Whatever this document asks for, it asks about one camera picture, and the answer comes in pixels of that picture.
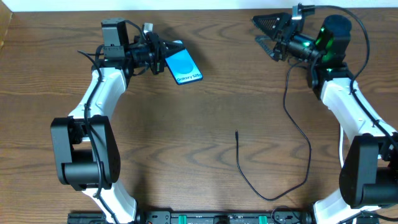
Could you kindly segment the blue Galaxy smartphone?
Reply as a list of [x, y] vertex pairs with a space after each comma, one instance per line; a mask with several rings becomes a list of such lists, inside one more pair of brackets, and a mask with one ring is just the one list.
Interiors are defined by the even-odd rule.
[[165, 62], [178, 85], [198, 82], [203, 79], [201, 71], [186, 48], [171, 57], [165, 58]]

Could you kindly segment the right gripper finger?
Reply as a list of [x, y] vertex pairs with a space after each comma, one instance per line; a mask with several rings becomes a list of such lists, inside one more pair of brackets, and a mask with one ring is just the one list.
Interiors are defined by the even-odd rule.
[[254, 16], [251, 20], [261, 32], [271, 39], [275, 39], [291, 18], [292, 16], [290, 14], [280, 12], [276, 14]]
[[260, 47], [265, 51], [265, 53], [270, 56], [271, 59], [273, 60], [278, 60], [278, 56], [276, 56], [275, 52], [269, 48], [266, 44], [266, 41], [270, 40], [270, 38], [266, 35], [258, 35], [254, 39]]

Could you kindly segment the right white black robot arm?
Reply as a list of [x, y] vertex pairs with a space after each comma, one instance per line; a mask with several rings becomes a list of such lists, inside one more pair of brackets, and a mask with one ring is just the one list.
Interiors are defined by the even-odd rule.
[[325, 18], [316, 38], [303, 34], [305, 18], [314, 6], [295, 6], [293, 13], [254, 16], [261, 31], [256, 42], [275, 61], [295, 57], [306, 62], [307, 83], [335, 115], [350, 149], [343, 159], [339, 187], [312, 205], [305, 223], [379, 223], [377, 210], [397, 204], [397, 131], [388, 125], [361, 93], [357, 76], [345, 63], [355, 15]]

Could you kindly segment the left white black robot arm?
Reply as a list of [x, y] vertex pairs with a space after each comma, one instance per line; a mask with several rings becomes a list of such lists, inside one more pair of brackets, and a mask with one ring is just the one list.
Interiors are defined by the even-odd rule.
[[168, 68], [177, 84], [202, 79], [202, 74], [181, 41], [161, 39], [146, 23], [130, 42], [129, 20], [101, 22], [104, 43], [92, 62], [91, 83], [78, 106], [50, 126], [59, 181], [90, 196], [108, 223], [141, 221], [137, 202], [119, 181], [121, 158], [110, 125], [116, 104], [126, 91], [135, 69], [157, 75]]

